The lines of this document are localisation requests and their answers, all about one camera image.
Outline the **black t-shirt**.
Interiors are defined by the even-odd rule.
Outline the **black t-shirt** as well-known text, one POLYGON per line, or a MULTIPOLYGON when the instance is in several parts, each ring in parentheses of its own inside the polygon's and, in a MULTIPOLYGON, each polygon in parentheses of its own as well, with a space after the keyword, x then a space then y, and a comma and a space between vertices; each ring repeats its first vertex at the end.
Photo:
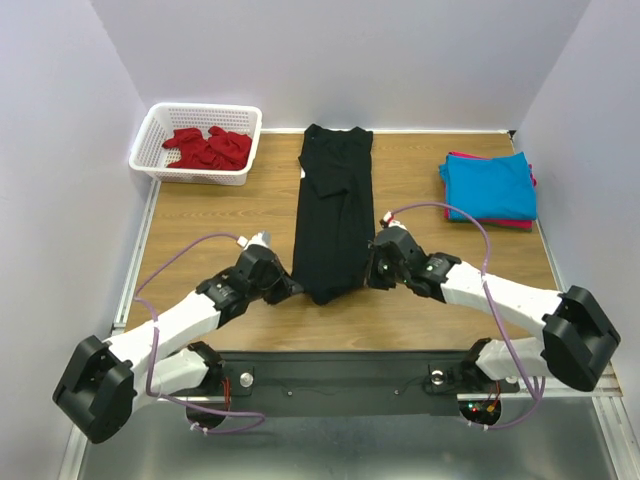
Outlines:
POLYGON ((360 127, 304 132, 292 277, 317 305, 364 285, 375 234, 372 145, 360 127))

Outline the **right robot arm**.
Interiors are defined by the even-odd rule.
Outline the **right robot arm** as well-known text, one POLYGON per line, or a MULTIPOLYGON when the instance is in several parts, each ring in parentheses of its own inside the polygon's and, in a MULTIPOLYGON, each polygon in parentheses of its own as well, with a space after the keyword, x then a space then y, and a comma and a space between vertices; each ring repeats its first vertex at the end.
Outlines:
POLYGON ((536 376, 591 392, 621 341, 589 290, 530 287, 482 273, 453 255, 427 254, 398 222, 371 243, 366 283, 379 290, 402 284, 419 297, 491 314, 528 332, 522 339, 475 344, 460 366, 461 381, 472 390, 494 380, 536 376))

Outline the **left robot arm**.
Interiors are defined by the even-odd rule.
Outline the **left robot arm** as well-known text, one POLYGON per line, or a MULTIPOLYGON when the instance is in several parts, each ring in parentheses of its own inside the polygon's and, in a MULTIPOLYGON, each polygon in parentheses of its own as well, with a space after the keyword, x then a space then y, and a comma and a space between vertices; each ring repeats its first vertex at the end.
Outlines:
POLYGON ((243 315, 253 301, 276 305, 301 290, 269 247, 250 244, 235 265, 202 281, 164 313, 106 340, 82 340, 52 399, 91 443, 103 443, 158 399, 193 388, 215 392, 223 371, 200 337, 243 315))

